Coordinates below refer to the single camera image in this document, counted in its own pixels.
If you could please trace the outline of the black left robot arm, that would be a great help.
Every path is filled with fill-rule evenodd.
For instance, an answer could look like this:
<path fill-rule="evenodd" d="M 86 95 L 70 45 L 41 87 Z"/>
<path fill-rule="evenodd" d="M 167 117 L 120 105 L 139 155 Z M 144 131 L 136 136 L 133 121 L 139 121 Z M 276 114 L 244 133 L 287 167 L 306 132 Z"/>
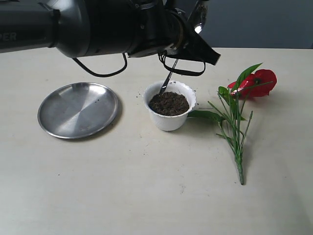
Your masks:
<path fill-rule="evenodd" d="M 0 50 L 55 47 L 70 58 L 166 54 L 215 65 L 214 51 L 172 3 L 160 0 L 3 0 Z"/>

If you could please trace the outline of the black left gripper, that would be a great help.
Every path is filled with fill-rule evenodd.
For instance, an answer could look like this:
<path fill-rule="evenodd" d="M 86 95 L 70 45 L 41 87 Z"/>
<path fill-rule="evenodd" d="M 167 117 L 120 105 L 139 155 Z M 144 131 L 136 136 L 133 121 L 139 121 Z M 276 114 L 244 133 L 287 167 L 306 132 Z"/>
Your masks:
<path fill-rule="evenodd" d="M 141 58 L 169 53 L 171 58 L 216 65 L 220 54 L 194 30 L 180 0 L 128 0 L 135 20 L 127 55 Z"/>

